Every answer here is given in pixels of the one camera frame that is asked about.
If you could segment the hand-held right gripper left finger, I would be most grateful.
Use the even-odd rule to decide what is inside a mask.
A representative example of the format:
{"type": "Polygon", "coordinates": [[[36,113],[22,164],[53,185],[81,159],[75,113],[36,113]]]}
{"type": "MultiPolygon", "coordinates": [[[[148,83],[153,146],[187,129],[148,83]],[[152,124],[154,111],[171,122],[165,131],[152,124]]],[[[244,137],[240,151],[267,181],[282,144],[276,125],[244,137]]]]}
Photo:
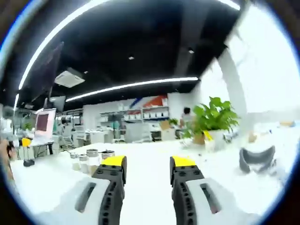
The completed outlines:
{"type": "Polygon", "coordinates": [[[41,224],[118,225],[126,173],[126,156],[106,158],[91,177],[76,182],[52,211],[39,215],[41,224]]]}

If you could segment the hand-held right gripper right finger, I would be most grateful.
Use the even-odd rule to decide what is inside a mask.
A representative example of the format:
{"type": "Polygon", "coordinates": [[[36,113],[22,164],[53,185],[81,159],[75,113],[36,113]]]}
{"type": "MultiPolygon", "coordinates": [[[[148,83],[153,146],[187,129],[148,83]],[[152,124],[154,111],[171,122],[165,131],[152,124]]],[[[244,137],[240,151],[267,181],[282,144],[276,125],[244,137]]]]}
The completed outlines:
{"type": "Polygon", "coordinates": [[[234,195],[205,178],[194,161],[170,158],[170,184],[178,225],[254,225],[258,216],[241,210],[234,195]]]}

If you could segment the person's left hand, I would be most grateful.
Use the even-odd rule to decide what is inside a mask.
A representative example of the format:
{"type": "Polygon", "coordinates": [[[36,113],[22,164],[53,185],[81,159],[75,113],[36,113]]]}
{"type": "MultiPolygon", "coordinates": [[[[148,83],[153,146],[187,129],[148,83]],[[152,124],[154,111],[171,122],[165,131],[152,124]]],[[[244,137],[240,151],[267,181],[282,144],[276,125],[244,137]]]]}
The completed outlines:
{"type": "Polygon", "coordinates": [[[10,160],[10,155],[8,152],[9,141],[6,139],[0,142],[0,158],[3,163],[8,163],[10,160]]]}

